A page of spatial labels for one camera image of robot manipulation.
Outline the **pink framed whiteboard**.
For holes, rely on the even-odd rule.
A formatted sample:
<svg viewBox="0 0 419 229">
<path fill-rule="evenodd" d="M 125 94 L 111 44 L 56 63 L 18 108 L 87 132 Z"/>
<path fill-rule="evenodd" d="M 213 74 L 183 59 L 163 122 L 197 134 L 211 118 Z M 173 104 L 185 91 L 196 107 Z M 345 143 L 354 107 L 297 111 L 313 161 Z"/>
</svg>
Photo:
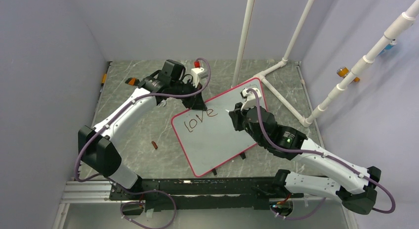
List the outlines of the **pink framed whiteboard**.
<svg viewBox="0 0 419 229">
<path fill-rule="evenodd" d="M 245 131 L 234 130 L 225 111 L 244 102 L 245 88 L 258 88 L 264 95 L 260 79 L 252 78 L 206 100 L 207 111 L 185 110 L 172 117 L 172 128 L 194 176 L 202 177 L 256 145 Z"/>
</svg>

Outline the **brown marker cap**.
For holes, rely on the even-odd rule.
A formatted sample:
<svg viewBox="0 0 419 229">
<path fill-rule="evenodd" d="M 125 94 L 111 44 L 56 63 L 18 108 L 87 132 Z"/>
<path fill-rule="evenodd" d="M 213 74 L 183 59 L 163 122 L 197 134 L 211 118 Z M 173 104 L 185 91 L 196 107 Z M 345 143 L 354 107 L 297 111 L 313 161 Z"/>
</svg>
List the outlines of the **brown marker cap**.
<svg viewBox="0 0 419 229">
<path fill-rule="evenodd" d="M 154 147 L 154 149 L 155 149 L 155 150 L 157 150 L 157 149 L 158 149 L 158 145 L 156 144 L 156 142 L 151 141 L 151 144 L 152 144 L 152 146 Z"/>
</svg>

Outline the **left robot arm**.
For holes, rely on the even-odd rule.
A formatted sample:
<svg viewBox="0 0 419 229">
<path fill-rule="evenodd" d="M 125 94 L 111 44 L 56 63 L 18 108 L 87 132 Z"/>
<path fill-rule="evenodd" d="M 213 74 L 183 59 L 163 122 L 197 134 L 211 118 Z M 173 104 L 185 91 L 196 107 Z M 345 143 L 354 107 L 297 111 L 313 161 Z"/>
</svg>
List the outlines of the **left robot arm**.
<svg viewBox="0 0 419 229">
<path fill-rule="evenodd" d="M 125 83 L 135 87 L 129 98 L 98 124 L 80 128 L 75 180 L 86 182 L 95 177 L 80 178 L 79 167 L 85 163 L 97 176 L 104 176 L 123 188 L 127 198 L 138 198 L 143 190 L 142 178 L 123 163 L 115 144 L 145 113 L 163 105 L 168 98 L 181 100 L 189 110 L 206 111 L 202 91 L 210 79 L 211 68 L 204 58 L 197 58 L 190 72 L 182 63 L 167 59 L 162 69 L 141 80 L 128 78 Z"/>
</svg>

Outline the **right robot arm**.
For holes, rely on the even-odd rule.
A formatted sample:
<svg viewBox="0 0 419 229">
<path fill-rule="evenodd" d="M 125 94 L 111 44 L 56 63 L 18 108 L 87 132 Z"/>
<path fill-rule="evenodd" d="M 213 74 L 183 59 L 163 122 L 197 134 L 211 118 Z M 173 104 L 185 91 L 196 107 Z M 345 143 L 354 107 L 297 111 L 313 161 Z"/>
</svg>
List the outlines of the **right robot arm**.
<svg viewBox="0 0 419 229">
<path fill-rule="evenodd" d="M 316 168 L 323 177 L 308 177 L 280 170 L 272 190 L 278 197 L 287 193 L 307 193 L 335 199 L 357 214 L 367 215 L 375 210 L 376 187 L 381 170 L 352 164 L 325 150 L 306 134 L 276 122 L 272 113 L 263 107 L 243 108 L 237 103 L 228 112 L 236 131 L 245 131 L 259 146 L 274 156 L 301 162 Z"/>
</svg>

